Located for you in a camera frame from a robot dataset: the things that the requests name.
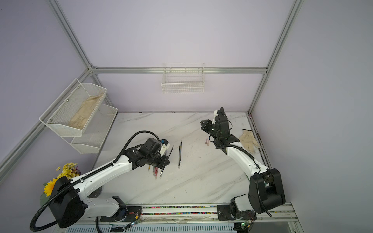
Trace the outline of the pencil with purple cap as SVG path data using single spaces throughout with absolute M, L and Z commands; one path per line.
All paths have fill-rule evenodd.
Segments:
M 181 150 L 182 150 L 182 146 L 180 144 L 179 151 L 178 151 L 178 169 L 180 169 L 180 164 L 181 164 Z

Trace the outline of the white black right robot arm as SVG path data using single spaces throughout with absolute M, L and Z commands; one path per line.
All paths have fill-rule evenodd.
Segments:
M 212 120 L 201 121 L 201 129 L 209 135 L 215 148 L 233 159 L 250 182 L 248 194 L 231 200 L 230 214 L 237 219 L 244 212 L 253 210 L 272 217 L 270 210 L 286 202 L 281 174 L 277 169 L 269 169 L 260 163 L 244 149 L 239 139 L 231 134 L 230 124 L 223 108 L 214 112 Z

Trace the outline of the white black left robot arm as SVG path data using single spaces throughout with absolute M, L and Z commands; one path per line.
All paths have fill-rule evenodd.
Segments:
M 136 168 L 150 165 L 157 168 L 167 166 L 170 161 L 165 152 L 168 140 L 149 138 L 144 144 L 127 148 L 120 157 L 91 173 L 72 180 L 61 178 L 56 181 L 52 194 L 55 195 L 69 184 L 72 186 L 49 204 L 49 208 L 60 228 L 67 228 L 82 218 L 108 217 L 115 221 L 127 218 L 129 210 L 118 196 L 107 199 L 94 199 L 90 195 L 109 181 L 131 172 Z

